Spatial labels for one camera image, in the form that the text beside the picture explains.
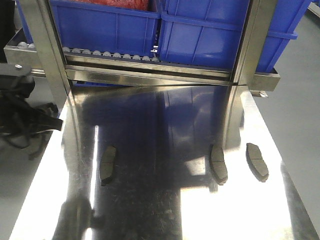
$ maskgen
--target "stainless steel post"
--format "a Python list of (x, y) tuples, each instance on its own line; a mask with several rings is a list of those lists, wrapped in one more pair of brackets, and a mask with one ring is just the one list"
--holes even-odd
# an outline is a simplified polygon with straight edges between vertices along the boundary
[(70, 85), (65, 71), (66, 59), (50, 4), (47, 0), (20, 0), (20, 4), (55, 104), (61, 111), (70, 91)]
[(250, 0), (232, 82), (250, 89), (277, 3), (278, 0)]

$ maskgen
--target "metal shelf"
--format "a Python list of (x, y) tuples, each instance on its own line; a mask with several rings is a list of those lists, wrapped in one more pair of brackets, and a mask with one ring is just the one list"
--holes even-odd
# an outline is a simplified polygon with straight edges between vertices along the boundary
[[(4, 48), (9, 63), (31, 65), (37, 74), (42, 74), (42, 65), (35, 49), (18, 47), (25, 41), (20, 30)], [(222, 85), (231, 86), (231, 69), (217, 69), (167, 62), (145, 62), (133, 59), (116, 59), (65, 52), (65, 71), (69, 80), (126, 86), (168, 85)], [(279, 74), (257, 72), (250, 86), (255, 91), (273, 91), (280, 80)]]
[(320, 7), (314, 2), (311, 2), (308, 9), (313, 12), (318, 18), (320, 18)]

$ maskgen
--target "red object in bin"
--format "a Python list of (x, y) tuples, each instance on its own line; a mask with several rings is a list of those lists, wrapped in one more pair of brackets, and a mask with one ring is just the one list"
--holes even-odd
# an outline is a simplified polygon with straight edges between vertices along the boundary
[(101, 4), (118, 8), (148, 10), (149, 0), (73, 0), (82, 3)]

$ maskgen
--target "blue plastic bin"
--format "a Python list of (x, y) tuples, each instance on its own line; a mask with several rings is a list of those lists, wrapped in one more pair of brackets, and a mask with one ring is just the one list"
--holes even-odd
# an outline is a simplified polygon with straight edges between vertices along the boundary
[[(292, 33), (312, 0), (278, 0), (270, 31)], [(248, 0), (166, 0), (169, 15), (213, 22), (242, 24)]]
[(50, 3), (63, 46), (152, 57), (161, 18), (158, 0), (150, 1), (151, 11), (69, 0)]
[[(159, 58), (162, 61), (232, 69), (242, 26), (196, 20), (162, 12)], [(269, 32), (257, 67), (270, 72), (295, 33)]]
[(244, 23), (249, 0), (166, 0), (169, 15), (218, 23)]

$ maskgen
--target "gray floor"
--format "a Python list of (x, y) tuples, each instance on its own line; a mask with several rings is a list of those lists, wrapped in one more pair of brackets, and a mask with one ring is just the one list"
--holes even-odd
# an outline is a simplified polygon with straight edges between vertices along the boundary
[[(29, 104), (35, 107), (52, 102), (48, 82), (36, 78), (35, 83)], [(28, 152), (8, 147), (0, 140), (0, 240), (10, 237), (40, 159), (31, 160)]]
[[(307, 13), (296, 31), (298, 40), (276, 65), (277, 89), (256, 102), (320, 235), (320, 21)], [(0, 142), (0, 240), (9, 239), (39, 164), (19, 152), (9, 158), (9, 152)]]
[(320, 20), (307, 12), (276, 69), (280, 83), (256, 103), (320, 235)]

